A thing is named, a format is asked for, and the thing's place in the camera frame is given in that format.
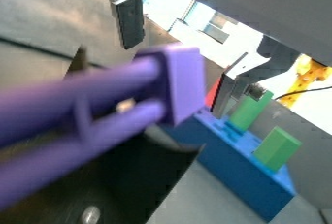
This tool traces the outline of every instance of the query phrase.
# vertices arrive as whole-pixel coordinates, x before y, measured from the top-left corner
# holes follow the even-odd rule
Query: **dark surface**
[[[145,223],[196,152],[137,135],[1,212],[0,223],[74,224],[86,206],[100,209],[98,224]]]

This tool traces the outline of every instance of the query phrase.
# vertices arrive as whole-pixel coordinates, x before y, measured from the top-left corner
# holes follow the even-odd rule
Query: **orange object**
[[[310,59],[306,55],[302,54],[298,58],[297,74],[298,74],[297,80],[286,93],[306,90],[310,83],[313,83],[315,80],[325,80],[332,74],[332,68],[325,67],[323,65],[317,63],[313,59]],[[299,96],[301,93],[289,95],[279,98],[278,101],[283,106],[290,108],[295,103],[297,99],[299,98]]]

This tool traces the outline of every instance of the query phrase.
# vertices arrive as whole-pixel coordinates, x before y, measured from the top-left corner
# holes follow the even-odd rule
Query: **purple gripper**
[[[141,50],[135,61],[92,75],[0,94],[0,145],[69,119],[74,131],[0,164],[0,210],[68,174],[155,122],[176,125],[203,106],[197,48]],[[92,115],[131,97],[139,103],[97,121]]]

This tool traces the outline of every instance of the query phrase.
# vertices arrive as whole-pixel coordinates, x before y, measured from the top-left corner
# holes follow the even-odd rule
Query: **green block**
[[[280,128],[274,127],[254,151],[254,156],[275,172],[301,144]]]
[[[256,117],[259,116],[264,106],[270,102],[272,94],[270,91],[266,91],[264,95],[255,101],[250,96],[246,96],[236,108],[232,112],[231,116],[228,117],[228,122],[240,130],[244,131],[252,122],[255,121]]]

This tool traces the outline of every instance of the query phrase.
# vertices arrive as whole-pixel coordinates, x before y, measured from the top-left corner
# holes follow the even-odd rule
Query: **blue base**
[[[260,140],[238,132],[227,118],[202,110],[176,128],[163,131],[181,144],[206,144],[197,161],[258,215],[270,221],[295,195],[286,166],[274,173],[252,157]]]

